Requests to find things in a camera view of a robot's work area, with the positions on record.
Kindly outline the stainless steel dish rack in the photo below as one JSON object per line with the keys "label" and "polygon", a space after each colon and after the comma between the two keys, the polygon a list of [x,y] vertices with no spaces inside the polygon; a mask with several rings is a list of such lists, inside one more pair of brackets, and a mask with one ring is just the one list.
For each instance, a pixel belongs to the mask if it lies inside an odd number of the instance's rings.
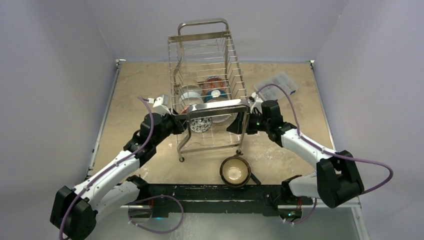
{"label": "stainless steel dish rack", "polygon": [[186,125],[176,138],[179,160],[225,148],[241,153],[251,108],[229,23],[182,22],[167,44],[171,108]]}

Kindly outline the orange floral patterned bowl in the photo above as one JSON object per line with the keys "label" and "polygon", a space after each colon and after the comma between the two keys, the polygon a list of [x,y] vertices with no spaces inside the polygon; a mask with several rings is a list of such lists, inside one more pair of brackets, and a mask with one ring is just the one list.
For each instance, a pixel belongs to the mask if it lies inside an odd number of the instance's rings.
{"label": "orange floral patterned bowl", "polygon": [[189,108],[189,106],[185,106],[184,108],[183,108],[183,110],[181,111],[181,115],[184,115],[184,114],[187,114],[187,110],[188,110],[188,108]]}

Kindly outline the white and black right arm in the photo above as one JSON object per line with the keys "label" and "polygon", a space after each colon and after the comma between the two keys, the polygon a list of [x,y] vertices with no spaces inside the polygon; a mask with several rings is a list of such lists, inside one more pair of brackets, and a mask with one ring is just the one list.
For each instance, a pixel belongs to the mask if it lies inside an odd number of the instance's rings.
{"label": "white and black right arm", "polygon": [[315,169],[314,174],[294,176],[281,183],[280,196],[284,202],[292,204],[300,197],[316,198],[333,209],[365,192],[357,165],[349,160],[352,157],[349,151],[337,152],[305,136],[298,126],[284,121],[275,100],[260,102],[249,97],[248,103],[251,112],[246,134],[265,132],[269,140]]}

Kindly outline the white and teal bowl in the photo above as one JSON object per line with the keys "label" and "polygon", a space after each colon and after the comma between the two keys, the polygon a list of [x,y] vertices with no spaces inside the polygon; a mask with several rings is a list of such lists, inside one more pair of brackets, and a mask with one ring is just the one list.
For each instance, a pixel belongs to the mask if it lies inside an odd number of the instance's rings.
{"label": "white and teal bowl", "polygon": [[222,89],[212,89],[204,97],[205,103],[221,102],[228,100],[228,94]]}

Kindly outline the black and white patterned bowl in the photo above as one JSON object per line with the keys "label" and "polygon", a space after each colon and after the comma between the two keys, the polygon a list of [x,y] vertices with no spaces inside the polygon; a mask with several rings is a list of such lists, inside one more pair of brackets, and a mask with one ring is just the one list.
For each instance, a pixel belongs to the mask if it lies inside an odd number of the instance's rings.
{"label": "black and white patterned bowl", "polygon": [[212,126],[212,117],[192,118],[189,121],[189,128],[195,133],[207,132]]}

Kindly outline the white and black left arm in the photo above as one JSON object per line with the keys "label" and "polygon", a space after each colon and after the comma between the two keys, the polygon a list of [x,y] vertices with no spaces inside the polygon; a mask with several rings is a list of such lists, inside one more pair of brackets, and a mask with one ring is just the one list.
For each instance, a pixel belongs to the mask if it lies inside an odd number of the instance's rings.
{"label": "white and black left arm", "polygon": [[133,172],[157,152],[170,135],[183,133],[186,121],[173,114],[149,113],[123,150],[99,172],[72,188],[63,186],[54,198],[50,222],[59,230],[60,240],[84,240],[97,223],[121,206],[146,203],[145,181]]}

